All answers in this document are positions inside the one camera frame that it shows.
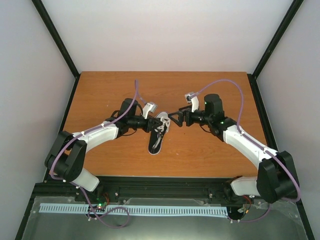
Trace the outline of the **black white canvas sneaker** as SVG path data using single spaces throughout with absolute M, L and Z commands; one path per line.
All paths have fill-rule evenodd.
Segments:
M 166 111 L 159 112 L 155 118 L 160 120 L 161 125 L 155 127 L 151 131 L 148 144 L 148 152 L 151 155 L 157 155 L 160 153 L 164 136 L 168 133 L 171 124 L 169 114 Z

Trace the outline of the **white shoelace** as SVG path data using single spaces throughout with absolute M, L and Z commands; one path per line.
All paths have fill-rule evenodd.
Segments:
M 152 149 L 155 151 L 159 148 L 158 151 L 161 150 L 161 146 L 162 146 L 162 140 L 164 138 L 164 135 L 165 133 L 167 133 L 169 131 L 169 127 L 170 127 L 170 123 L 171 123 L 171 120 L 169 119 L 168 116 L 161 116 L 160 117 L 160 120 L 162 120 L 163 122 L 165 122 L 165 129 L 163 132 L 156 132 L 156 137 L 157 137 L 157 140 L 156 142 L 152 145 Z

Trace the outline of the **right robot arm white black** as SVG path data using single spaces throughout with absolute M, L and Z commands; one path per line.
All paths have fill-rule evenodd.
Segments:
M 179 127 L 198 124 L 208 126 L 209 132 L 222 142 L 234 147 L 257 169 L 256 177 L 238 176 L 231 180 L 229 189 L 235 196 L 257 196 L 267 203 L 278 200 L 299 201 L 298 180 L 292 156 L 278 152 L 249 135 L 238 123 L 225 116 L 223 102 L 218 94 L 204 97 L 204 109 L 193 93 L 185 95 L 188 106 L 169 114 Z

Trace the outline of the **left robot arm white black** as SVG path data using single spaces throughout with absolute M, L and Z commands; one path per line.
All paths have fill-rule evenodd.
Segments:
M 150 154 L 157 154 L 161 150 L 162 140 L 169 130 L 171 120 L 165 111 L 155 117 L 150 116 L 149 113 L 156 107 L 152 102 L 142 107 L 136 100 L 126 98 L 120 109 L 114 111 L 111 117 L 101 124 L 82 132 L 60 132 L 44 165 L 54 174 L 53 179 L 85 189 L 86 195 L 92 201 L 101 200 L 104 188 L 99 185 L 99 179 L 84 168 L 86 153 L 107 141 L 126 136 L 129 129 L 142 129 L 151 133 Z

